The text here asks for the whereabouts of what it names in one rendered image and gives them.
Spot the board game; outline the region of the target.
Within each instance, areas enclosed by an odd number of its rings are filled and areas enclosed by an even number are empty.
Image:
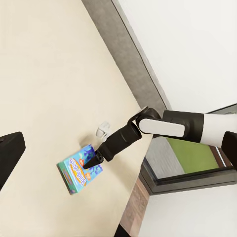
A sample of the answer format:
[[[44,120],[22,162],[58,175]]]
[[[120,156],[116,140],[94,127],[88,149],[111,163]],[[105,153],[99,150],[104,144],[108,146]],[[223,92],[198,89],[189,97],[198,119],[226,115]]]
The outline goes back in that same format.
[[[58,163],[72,194],[79,193],[103,171],[100,164],[86,170],[83,168],[95,154],[92,145],[88,145]]]

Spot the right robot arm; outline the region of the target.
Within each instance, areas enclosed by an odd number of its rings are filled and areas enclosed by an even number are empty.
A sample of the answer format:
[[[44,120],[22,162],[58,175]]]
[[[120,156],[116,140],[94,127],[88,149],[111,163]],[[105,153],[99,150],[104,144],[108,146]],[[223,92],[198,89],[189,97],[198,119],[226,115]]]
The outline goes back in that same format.
[[[103,143],[96,150],[95,156],[83,166],[85,170],[103,163],[104,158],[110,162],[117,153],[140,140],[141,132],[221,148],[226,131],[237,133],[237,114],[165,110],[161,118],[156,109],[146,106],[115,133],[109,128],[108,122],[98,127],[96,136],[103,137]]]

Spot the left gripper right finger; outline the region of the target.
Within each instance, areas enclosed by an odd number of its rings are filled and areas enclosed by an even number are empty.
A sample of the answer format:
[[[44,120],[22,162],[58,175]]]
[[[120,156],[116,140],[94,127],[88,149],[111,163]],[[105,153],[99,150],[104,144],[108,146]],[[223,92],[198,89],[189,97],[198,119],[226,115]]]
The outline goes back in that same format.
[[[237,133],[226,131],[221,148],[237,171]]]

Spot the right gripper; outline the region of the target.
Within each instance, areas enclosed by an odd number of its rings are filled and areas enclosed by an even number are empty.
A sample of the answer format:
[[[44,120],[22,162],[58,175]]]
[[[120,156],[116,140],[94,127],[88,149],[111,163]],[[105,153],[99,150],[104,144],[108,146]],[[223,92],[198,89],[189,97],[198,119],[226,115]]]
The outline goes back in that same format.
[[[104,158],[110,162],[117,153],[123,151],[128,146],[130,146],[130,144],[127,143],[119,129],[99,146],[99,149],[96,150],[95,156],[87,162],[83,168],[86,170],[99,165],[103,163]]]

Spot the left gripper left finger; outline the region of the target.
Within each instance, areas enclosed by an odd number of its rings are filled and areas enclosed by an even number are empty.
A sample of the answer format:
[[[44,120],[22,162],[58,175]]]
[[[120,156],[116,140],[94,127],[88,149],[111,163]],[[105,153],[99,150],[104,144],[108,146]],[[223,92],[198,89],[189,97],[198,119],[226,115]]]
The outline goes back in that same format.
[[[21,131],[0,137],[0,190],[13,172],[25,149],[25,140]]]

